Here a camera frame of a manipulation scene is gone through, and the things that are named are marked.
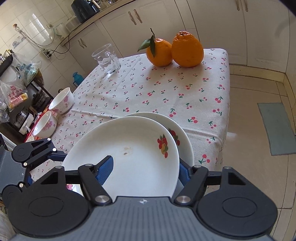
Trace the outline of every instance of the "white wall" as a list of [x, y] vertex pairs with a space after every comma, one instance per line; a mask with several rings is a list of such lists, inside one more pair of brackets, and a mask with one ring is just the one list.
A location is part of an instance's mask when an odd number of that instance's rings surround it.
[[[54, 33], [52, 28], [48, 29], [46, 25], [51, 23], [56, 27], [72, 17], [72, 2], [73, 0], [6, 0], [0, 5], [0, 53], [12, 49], [30, 60], [41, 60], [45, 88], [54, 96], [60, 88], [71, 87], [74, 90], [72, 74], [84, 74], [84, 71], [70, 52], [62, 55], [56, 53], [61, 60], [54, 55], [48, 60], [29, 39], [25, 39], [14, 48], [12, 43], [20, 33], [16, 32], [12, 25], [16, 23], [38, 44], [48, 45], [52, 42]], [[55, 49], [60, 42], [60, 39], [55, 37], [53, 43], [45, 48]], [[61, 53], [66, 50], [61, 46], [57, 48]]]
[[293, 92], [296, 93], [296, 17], [289, 11], [290, 47], [286, 75]]

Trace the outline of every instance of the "cabinet handle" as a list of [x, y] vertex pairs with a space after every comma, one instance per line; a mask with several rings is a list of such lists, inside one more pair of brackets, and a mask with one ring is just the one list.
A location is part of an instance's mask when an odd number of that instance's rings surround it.
[[239, 11], [239, 0], [235, 0], [237, 3], [237, 11]]
[[79, 45], [80, 45], [82, 48], [84, 48], [84, 47], [83, 47], [83, 45], [80, 43], [80, 41], [79, 41], [79, 40], [78, 40], [78, 43], [79, 43]]
[[81, 40], [81, 43], [87, 48], [87, 46], [85, 45], [85, 43], [83, 42], [83, 40], [82, 39], [80, 39]]
[[247, 0], [244, 0], [244, 4], [246, 5], [246, 12], [249, 11], [248, 10], [248, 2], [247, 2]]
[[130, 19], [133, 21], [134, 25], [137, 25], [137, 23], [135, 22], [135, 20], [133, 19], [133, 16], [131, 14], [131, 12], [129, 11], [128, 14], [130, 15]]
[[139, 16], [139, 14], [137, 13], [137, 10], [134, 9], [134, 12], [136, 14], [137, 19], [140, 21], [140, 23], [143, 23], [140, 16]]

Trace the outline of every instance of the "white tablecloth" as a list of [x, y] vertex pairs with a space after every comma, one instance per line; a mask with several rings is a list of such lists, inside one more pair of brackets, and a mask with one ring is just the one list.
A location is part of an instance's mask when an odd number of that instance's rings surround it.
[[[223, 49], [205, 49], [203, 62], [182, 68], [155, 67], [145, 54], [120, 59], [106, 74], [96, 67], [74, 92], [72, 109], [58, 117], [52, 141], [68, 153], [94, 127], [134, 112], [171, 117], [188, 135], [195, 164], [218, 170], [229, 117], [229, 64]], [[38, 179], [61, 162], [48, 160], [31, 172]]]

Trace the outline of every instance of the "glass mug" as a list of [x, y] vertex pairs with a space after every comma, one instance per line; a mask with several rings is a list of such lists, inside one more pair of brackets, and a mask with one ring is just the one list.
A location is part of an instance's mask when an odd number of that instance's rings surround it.
[[105, 44], [91, 55], [108, 74], [120, 69], [121, 64], [111, 44]]

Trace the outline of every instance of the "pink floral bowl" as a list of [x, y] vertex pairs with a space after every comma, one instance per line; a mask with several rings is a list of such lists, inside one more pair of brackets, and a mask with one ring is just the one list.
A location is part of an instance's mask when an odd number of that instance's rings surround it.
[[41, 139], [50, 137], [57, 127], [57, 120], [52, 112], [47, 111], [38, 121], [34, 128], [33, 135]]
[[69, 87], [63, 89], [53, 99], [49, 105], [49, 109], [56, 112], [57, 114], [64, 114], [67, 112], [74, 103], [74, 96]]

